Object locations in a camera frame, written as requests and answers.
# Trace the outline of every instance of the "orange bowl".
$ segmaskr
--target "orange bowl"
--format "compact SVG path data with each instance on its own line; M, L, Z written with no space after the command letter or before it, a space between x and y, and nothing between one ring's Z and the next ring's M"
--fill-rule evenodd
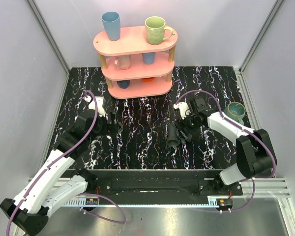
M150 78L143 78L142 80L145 82L151 82L154 79L155 79L155 77L150 77Z

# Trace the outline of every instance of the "robotic arm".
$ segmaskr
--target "robotic arm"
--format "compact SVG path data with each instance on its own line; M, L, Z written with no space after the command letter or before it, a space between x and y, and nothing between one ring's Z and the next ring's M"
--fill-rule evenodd
M87 192L95 193L96 187L105 182L108 185L109 179L97 179L86 169L78 170L73 178L57 190L50 192L57 180L69 168L83 152L89 148L90 141L99 135L110 135L121 132L121 125L116 122L116 115L111 113L111 123L107 123L105 110L103 108L103 97L97 97L98 116L95 126L90 135L68 156L61 158L56 164L49 167L58 157L71 149L89 130L93 119L95 103L90 97L86 98L90 102L88 109L80 113L75 123L63 133L51 151L48 159L38 171L31 182L14 199L4 199L0 207L8 218L16 206L20 204L13 222L30 236L37 235L47 224L49 217L55 213L62 205L75 198L77 195ZM35 183L29 195L24 199L26 191Z
M256 135L273 154L277 164L269 134L263 130L253 130L236 122L236 126L224 119L217 109L210 109L203 98L190 99L188 103L174 105L180 117L168 126L167 145L177 146L192 141L194 133L202 125L211 128L236 145L237 163L220 172L213 181L217 191L230 188L234 183L254 177L272 168L272 159L266 150L247 132Z

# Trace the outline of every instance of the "pink mug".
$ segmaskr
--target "pink mug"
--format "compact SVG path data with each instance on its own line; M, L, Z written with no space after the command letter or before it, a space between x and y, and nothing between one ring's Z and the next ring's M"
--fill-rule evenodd
M119 56L115 59L115 65L121 70L129 69L130 55Z

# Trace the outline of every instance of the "pink shelf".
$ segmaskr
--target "pink shelf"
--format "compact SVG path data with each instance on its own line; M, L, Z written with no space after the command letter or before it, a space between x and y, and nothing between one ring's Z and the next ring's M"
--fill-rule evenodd
M165 31L165 36L169 36L170 31ZM178 35L174 34L159 45L151 45L146 41L145 26L135 26L121 28L120 39L110 41L106 32L99 33L94 41L94 48L104 56L119 56L138 53L160 52L171 49L176 45Z
M166 76L155 78L150 82L141 79L131 80L130 86L126 89L119 88L116 81L112 82L113 88L108 88L108 91L117 99L162 95L171 90L173 85L172 81L166 82Z
M164 76L169 74L175 65L175 62L168 62L168 54L164 52L157 52L155 61L151 65L144 64L142 54L132 54L131 65L127 70L116 67L115 59L116 57L108 58L106 60L108 68L102 68L102 72L108 79L116 81Z

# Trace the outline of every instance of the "cup rim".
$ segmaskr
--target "cup rim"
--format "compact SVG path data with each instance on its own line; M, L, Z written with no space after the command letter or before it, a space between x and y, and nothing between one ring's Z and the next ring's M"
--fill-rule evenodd
M166 21L165 21L164 18L162 18L162 17L160 17L160 16L150 16L150 17L148 17L148 18L146 19L146 21L145 21L145 25L146 25L146 27L149 27L150 29L153 29L152 27L150 27L150 26L147 25L147 20L148 20L148 19L151 19L151 18L154 18L154 17L155 17L155 18L162 19L162 20L164 21L164 24L163 24L161 27L154 28L154 29L160 29L160 28L163 28L164 26L166 26Z
M115 13L115 14L118 15L118 17L117 17L114 21L105 21L105 20L103 19L103 16L104 16L105 14L109 14L109 13ZM105 12L105 13L102 15L102 21L104 21L104 22L115 22L115 21L117 21L119 18L120 18L119 14L118 14L117 12L115 12L115 11L108 11L108 12Z
M242 115L240 115L240 116L233 114L233 113L231 112L231 110L230 110L230 105L231 105L232 103L237 103L237 104L241 105L241 106L244 108L244 113L243 113ZM246 114L246 108L245 108L245 106L242 105L240 102L231 102L231 103L229 103L229 104L227 105L227 109L230 111L230 113L231 113L232 116L234 116L234 117L241 117L241 116L244 116L244 115Z

